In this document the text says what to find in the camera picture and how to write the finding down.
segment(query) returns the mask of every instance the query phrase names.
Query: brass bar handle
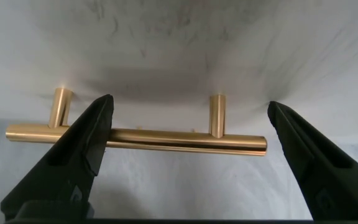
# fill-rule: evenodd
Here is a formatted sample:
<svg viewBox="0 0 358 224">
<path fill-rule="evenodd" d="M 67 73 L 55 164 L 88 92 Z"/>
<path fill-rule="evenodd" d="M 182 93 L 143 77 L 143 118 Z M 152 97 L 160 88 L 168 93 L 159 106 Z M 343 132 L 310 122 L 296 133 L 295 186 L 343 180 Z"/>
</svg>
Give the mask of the brass bar handle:
<svg viewBox="0 0 358 224">
<path fill-rule="evenodd" d="M 6 137 L 11 141 L 55 143 L 68 128 L 49 128 L 44 124 L 12 124 L 6 129 Z M 113 128 L 107 147 L 264 156 L 266 139 L 262 136 L 235 134 L 218 139 L 208 133 Z"/>
<path fill-rule="evenodd" d="M 69 128 L 67 126 L 67 117 L 72 94 L 70 90 L 56 89 L 48 125 L 12 124 L 6 129 L 6 137 L 11 141 L 55 143 Z M 267 142 L 263 136 L 242 136 L 224 133 L 225 107 L 225 96 L 216 95 L 211 97 L 209 133 L 113 128 L 106 146 L 159 151 L 264 156 Z"/>
</svg>

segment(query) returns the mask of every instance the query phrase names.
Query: metal rod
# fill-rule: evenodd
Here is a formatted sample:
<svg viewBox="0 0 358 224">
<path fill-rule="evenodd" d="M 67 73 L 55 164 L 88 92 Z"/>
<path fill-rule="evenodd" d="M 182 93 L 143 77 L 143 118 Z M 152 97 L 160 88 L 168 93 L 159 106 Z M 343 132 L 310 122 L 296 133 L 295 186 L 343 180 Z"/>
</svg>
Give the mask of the metal rod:
<svg viewBox="0 0 358 224">
<path fill-rule="evenodd" d="M 6 137 L 11 141 L 55 143 L 68 128 L 13 124 L 6 129 Z M 227 134 L 216 138 L 208 133 L 112 129 L 107 147 L 264 156 L 267 143 L 262 136 Z"/>
<path fill-rule="evenodd" d="M 226 97 L 214 95 L 209 99 L 209 133 L 216 138 L 224 135 Z"/>
<path fill-rule="evenodd" d="M 73 92 L 70 90 L 64 88 L 57 88 L 55 90 L 55 97 L 53 99 L 52 111 L 50 112 L 48 124 L 50 128 L 67 125 L 72 96 Z"/>
</svg>

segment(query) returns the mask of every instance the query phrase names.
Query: brushed gold metal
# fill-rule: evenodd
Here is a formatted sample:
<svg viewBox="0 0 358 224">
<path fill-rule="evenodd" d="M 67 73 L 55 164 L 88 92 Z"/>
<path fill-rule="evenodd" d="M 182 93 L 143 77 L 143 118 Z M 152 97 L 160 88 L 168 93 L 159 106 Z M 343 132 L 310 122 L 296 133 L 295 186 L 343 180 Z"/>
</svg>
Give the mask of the brushed gold metal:
<svg viewBox="0 0 358 224">
<path fill-rule="evenodd" d="M 55 143 L 68 128 L 12 124 L 6 129 L 6 137 L 11 141 Z M 264 156 L 267 142 L 262 136 L 227 134 L 216 138 L 208 133 L 112 129 L 107 147 Z"/>
<path fill-rule="evenodd" d="M 65 88 L 56 88 L 48 124 L 50 128 L 67 125 L 72 97 L 72 91 Z"/>
<path fill-rule="evenodd" d="M 221 138 L 224 135 L 226 97 L 214 95 L 209 99 L 209 133 Z"/>
<path fill-rule="evenodd" d="M 73 92 L 55 90 L 49 124 L 12 124 L 6 129 L 11 141 L 55 143 L 67 131 L 68 112 Z M 159 151 L 201 152 L 264 156 L 267 142 L 263 136 L 224 134 L 226 97 L 212 96 L 209 107 L 209 133 L 112 129 L 107 147 Z"/>
</svg>

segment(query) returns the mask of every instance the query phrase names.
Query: gray surface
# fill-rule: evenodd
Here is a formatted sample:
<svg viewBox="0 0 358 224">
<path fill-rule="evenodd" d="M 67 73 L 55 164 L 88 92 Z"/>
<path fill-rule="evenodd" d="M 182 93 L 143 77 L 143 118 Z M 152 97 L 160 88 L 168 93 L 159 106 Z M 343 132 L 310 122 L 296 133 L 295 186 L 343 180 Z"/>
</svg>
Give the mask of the gray surface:
<svg viewBox="0 0 358 224">
<path fill-rule="evenodd" d="M 50 147 L 9 142 L 8 123 L 0 120 L 0 201 Z M 358 145 L 340 146 L 358 161 Z M 104 218 L 311 218 L 275 140 L 265 157 L 107 149 L 90 202 Z"/>
</svg>

